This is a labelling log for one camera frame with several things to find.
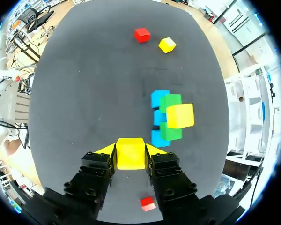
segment white shelf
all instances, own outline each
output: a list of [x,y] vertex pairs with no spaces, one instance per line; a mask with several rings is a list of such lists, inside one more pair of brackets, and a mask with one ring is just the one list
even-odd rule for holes
[[242,150],[238,157],[227,157],[228,160],[258,166],[258,162],[245,160],[248,155],[260,153],[263,145],[263,88],[255,71],[260,64],[242,71],[234,77],[225,79],[230,117],[230,135],[228,152]]

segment stacked blocks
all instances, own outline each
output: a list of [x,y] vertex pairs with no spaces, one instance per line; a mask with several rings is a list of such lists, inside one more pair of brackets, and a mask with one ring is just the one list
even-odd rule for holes
[[154,126],[160,126],[161,122],[166,122],[167,116],[165,113],[162,113],[160,109],[155,110],[153,112],[153,125]]
[[182,138],[182,128],[194,125],[193,105],[182,104],[180,94],[155,90],[151,94],[151,106],[159,107],[153,112],[153,124],[159,126],[159,130],[151,132],[151,143],[155,147],[170,146],[171,141]]
[[167,94],[161,97],[160,99],[160,110],[162,113],[166,113],[166,108],[172,105],[181,104],[181,95],[180,94]]
[[155,146],[157,148],[170,146],[170,141],[167,141],[161,137],[160,130],[151,131],[151,143],[153,146]]
[[195,124],[192,104],[172,105],[166,108],[166,121],[169,128],[179,129]]
[[173,141],[182,138],[182,129],[168,128],[167,122],[160,124],[161,138],[166,141]]
[[146,28],[139,28],[134,31],[134,38],[138,43],[148,42],[150,40],[151,34]]
[[169,53],[174,50],[176,43],[170,37],[167,37],[161,40],[159,47],[164,53]]
[[151,93],[151,107],[156,108],[160,106],[160,99],[162,96],[170,94],[169,90],[155,90]]

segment bolt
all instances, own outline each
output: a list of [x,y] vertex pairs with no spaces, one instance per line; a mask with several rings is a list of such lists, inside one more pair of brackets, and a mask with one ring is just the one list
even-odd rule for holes
[[92,189],[92,188],[89,188],[88,190],[86,190],[85,193],[86,193],[87,195],[89,195],[89,196],[96,196],[96,192],[95,192],[95,190]]
[[172,196],[172,195],[174,195],[174,193],[175,193],[175,192],[174,192],[173,189],[168,188],[168,189],[166,189],[164,195],[165,195],[165,196]]
[[196,188],[197,184],[196,183],[191,183],[190,186],[191,186],[191,188]]
[[175,171],[177,171],[177,172],[181,172],[181,167],[179,167],[179,166],[177,166],[176,168],[175,168]]
[[66,182],[66,183],[64,183],[64,186],[66,187],[66,188],[69,188],[69,187],[71,187],[71,183],[70,182]]
[[158,174],[164,174],[165,171],[164,171],[164,170],[157,170],[157,173],[158,173]]

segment cube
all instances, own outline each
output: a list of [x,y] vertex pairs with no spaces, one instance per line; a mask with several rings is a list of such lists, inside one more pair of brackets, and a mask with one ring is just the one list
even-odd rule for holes
[[161,97],[159,109],[162,113],[166,113],[166,108],[172,105],[181,104],[181,95],[180,94],[167,94]]
[[182,138],[182,129],[168,128],[167,122],[160,123],[161,138],[173,141]]
[[169,90],[155,90],[151,93],[151,107],[156,108],[160,106],[160,99],[162,96],[170,94]]
[[157,148],[170,146],[170,141],[166,141],[163,138],[161,138],[160,130],[151,131],[151,143],[153,146]]
[[154,126],[159,126],[161,122],[166,122],[167,121],[167,116],[165,113],[161,113],[161,110],[155,110],[153,112],[153,125]]
[[176,43],[170,37],[167,37],[161,40],[159,47],[164,53],[169,53],[174,50]]
[[145,142],[144,139],[119,138],[116,143],[117,167],[119,170],[145,169]]
[[146,28],[138,28],[134,31],[134,38],[139,43],[148,42],[150,40],[151,34],[147,31]]
[[169,128],[186,128],[195,124],[192,104],[169,106],[166,108],[166,115]]
[[140,199],[140,205],[145,212],[156,208],[156,205],[154,204],[153,198],[151,196]]

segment gray table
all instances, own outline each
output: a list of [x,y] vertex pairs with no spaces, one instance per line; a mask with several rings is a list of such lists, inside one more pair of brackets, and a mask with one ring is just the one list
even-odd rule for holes
[[[138,44],[136,28],[151,40]],[[158,44],[177,47],[164,54]],[[120,137],[150,143],[150,93],[171,90],[193,103],[195,126],[163,150],[175,152],[198,197],[219,182],[229,140],[226,90],[215,54],[195,20],[178,8],[146,0],[96,0],[73,7],[49,39],[30,99],[30,142],[42,185],[63,193],[82,156]],[[118,223],[161,220],[142,211],[154,195],[144,170],[117,171],[98,219]]]

